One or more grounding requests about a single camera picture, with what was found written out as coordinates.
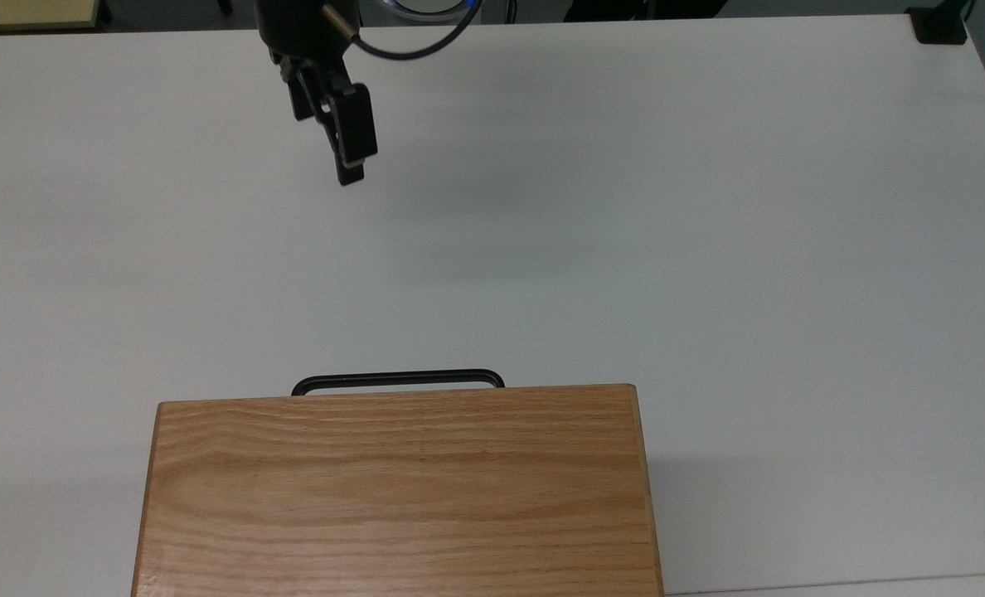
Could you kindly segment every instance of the wooden surface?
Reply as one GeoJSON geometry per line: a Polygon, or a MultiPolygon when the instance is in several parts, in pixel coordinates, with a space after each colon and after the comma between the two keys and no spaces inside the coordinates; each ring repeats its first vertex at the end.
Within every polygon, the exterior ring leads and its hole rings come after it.
{"type": "Polygon", "coordinates": [[[94,27],[98,0],[0,0],[0,31],[94,27]]]}
{"type": "Polygon", "coordinates": [[[632,386],[164,403],[133,593],[662,595],[632,386]]]}

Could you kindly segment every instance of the wooden lid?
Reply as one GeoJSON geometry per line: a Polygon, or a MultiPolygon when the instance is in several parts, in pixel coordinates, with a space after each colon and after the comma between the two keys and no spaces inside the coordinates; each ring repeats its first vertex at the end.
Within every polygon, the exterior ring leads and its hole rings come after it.
{"type": "Polygon", "coordinates": [[[133,595],[660,597],[636,390],[163,403],[133,595]]]}

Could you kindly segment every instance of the black cable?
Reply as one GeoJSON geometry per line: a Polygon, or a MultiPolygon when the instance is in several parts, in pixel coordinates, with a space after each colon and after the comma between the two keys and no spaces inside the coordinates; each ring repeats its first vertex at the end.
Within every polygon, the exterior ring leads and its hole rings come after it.
{"type": "Polygon", "coordinates": [[[357,48],[364,50],[364,52],[371,54],[371,56],[386,58],[388,61],[413,61],[418,60],[418,58],[425,58],[429,56],[429,54],[444,49],[444,46],[451,44],[452,41],[455,41],[456,37],[459,37],[459,34],[463,33],[463,29],[467,29],[468,24],[474,20],[474,17],[478,15],[478,10],[482,7],[482,0],[473,0],[473,2],[474,4],[470,5],[467,14],[463,15],[463,20],[456,24],[454,29],[448,32],[448,35],[446,35],[443,39],[440,39],[440,41],[437,41],[436,44],[426,46],[421,50],[415,50],[414,52],[390,52],[387,50],[382,50],[367,44],[366,41],[363,41],[363,39],[360,38],[359,32],[353,34],[349,41],[352,41],[353,44],[357,45],[357,48]]]}

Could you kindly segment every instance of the floor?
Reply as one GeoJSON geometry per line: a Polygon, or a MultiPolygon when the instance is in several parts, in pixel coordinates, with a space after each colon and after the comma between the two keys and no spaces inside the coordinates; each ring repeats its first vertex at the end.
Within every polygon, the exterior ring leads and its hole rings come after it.
{"type": "MultiPolygon", "coordinates": [[[[361,0],[365,26],[382,24],[379,0],[361,0]]],[[[484,15],[502,14],[505,0],[486,0],[484,15]]],[[[912,4],[933,0],[729,0],[721,17],[801,15],[901,14],[912,4]]],[[[109,0],[113,23],[109,32],[255,29],[253,1],[234,0],[230,16],[220,13],[216,0],[109,0]]],[[[518,0],[517,22],[561,22],[570,0],[518,0]]],[[[968,23],[985,65],[985,0],[978,0],[968,23]]]]}

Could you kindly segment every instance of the light wood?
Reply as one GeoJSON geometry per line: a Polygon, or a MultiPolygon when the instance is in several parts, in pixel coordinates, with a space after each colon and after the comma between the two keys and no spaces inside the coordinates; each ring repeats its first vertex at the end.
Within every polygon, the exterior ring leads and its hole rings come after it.
{"type": "Polygon", "coordinates": [[[660,597],[633,386],[158,409],[133,595],[660,597]]]}
{"type": "Polygon", "coordinates": [[[0,0],[0,31],[94,27],[98,0],[0,0]]]}

